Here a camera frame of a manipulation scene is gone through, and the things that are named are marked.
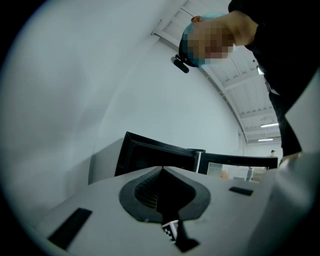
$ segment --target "blue hair net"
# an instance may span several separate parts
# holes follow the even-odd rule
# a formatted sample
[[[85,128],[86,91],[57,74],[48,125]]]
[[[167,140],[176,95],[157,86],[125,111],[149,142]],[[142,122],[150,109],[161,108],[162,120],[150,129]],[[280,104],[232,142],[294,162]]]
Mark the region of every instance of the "blue hair net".
[[[227,13],[212,12],[212,13],[207,13],[201,17],[203,20],[210,20],[226,14]],[[182,47],[183,53],[187,56],[187,58],[196,66],[201,67],[205,64],[205,59],[194,58],[193,52],[188,50],[188,34],[193,34],[193,33],[194,33],[194,24],[191,22],[188,26],[186,26],[185,30],[183,31],[182,39],[181,39],[182,40],[181,47]]]

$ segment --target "ear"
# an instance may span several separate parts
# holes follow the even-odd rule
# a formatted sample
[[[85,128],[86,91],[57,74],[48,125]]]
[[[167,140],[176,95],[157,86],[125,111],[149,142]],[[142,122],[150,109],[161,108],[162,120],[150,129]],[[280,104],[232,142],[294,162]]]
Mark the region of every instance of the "ear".
[[[192,23],[202,22],[202,21],[203,21],[203,19],[202,19],[201,16],[195,16],[195,17],[193,17],[193,18],[191,19],[191,22],[192,22]]]

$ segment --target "black pants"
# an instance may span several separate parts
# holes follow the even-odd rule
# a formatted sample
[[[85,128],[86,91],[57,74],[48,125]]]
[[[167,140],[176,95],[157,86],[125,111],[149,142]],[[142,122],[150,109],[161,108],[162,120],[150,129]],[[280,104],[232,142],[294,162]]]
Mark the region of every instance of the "black pants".
[[[272,92],[269,93],[269,99],[272,103],[279,123],[283,156],[285,157],[300,152],[301,147],[298,139],[285,118],[285,114],[292,107],[293,102],[290,102],[284,97],[276,95]]]

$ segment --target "person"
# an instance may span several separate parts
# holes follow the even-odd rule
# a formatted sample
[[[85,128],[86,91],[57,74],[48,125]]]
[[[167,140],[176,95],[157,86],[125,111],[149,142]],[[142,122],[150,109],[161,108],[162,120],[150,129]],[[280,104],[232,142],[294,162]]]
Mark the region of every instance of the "person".
[[[227,58],[233,45],[253,52],[277,116],[284,157],[302,150],[285,114],[319,66],[315,3],[232,0],[226,15],[194,16],[179,45],[180,59],[191,67]]]
[[[271,154],[268,156],[269,158],[275,158],[276,155],[275,155],[275,152],[274,150],[271,150]]]

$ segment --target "fluorescent light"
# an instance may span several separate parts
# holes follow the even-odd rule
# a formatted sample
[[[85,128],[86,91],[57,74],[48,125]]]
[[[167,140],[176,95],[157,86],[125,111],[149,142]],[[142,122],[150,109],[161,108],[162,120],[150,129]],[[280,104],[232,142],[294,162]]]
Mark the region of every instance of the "fluorescent light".
[[[261,138],[261,139],[258,139],[258,142],[269,142],[273,140],[274,140],[273,138]]]
[[[259,66],[258,66],[256,69],[258,70],[258,74],[259,74],[259,75],[263,75],[263,74],[264,74],[264,73],[261,71],[261,69],[260,69]]]
[[[269,123],[269,124],[263,124],[261,125],[261,128],[264,128],[264,127],[270,127],[270,126],[278,126],[279,124],[276,122],[276,123]]]

